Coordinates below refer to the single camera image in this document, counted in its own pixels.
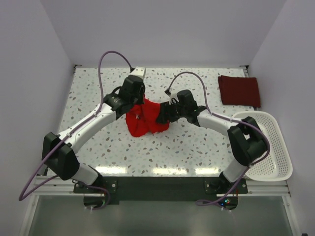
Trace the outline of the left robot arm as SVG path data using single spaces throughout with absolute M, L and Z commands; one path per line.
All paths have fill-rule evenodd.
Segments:
M 55 135 L 44 138 L 42 160 L 62 180 L 83 182 L 91 193 L 102 187 L 100 173 L 89 165 L 79 163 L 76 154 L 81 147 L 105 126 L 115 122 L 135 105 L 144 101 L 144 76 L 128 75 L 122 86 L 107 94 L 100 105 L 84 119 Z

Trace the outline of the bright red t shirt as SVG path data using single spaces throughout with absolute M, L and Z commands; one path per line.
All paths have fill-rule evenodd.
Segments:
M 135 105 L 126 113 L 126 124 L 133 137 L 141 137 L 147 133 L 163 132 L 169 128 L 169 122 L 158 123 L 157 118 L 161 111 L 159 103 L 144 99 L 144 104 Z

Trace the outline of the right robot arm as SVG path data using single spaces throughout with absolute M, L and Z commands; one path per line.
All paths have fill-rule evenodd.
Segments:
M 249 168 L 266 158 L 270 152 L 267 137 L 252 117 L 229 118 L 209 112 L 206 106 L 199 106 L 190 90 L 176 94 L 165 91 L 169 101 L 161 103 L 157 123 L 175 122 L 181 118 L 198 127 L 214 130 L 229 139 L 233 160 L 210 186 L 224 193 L 231 193 Z

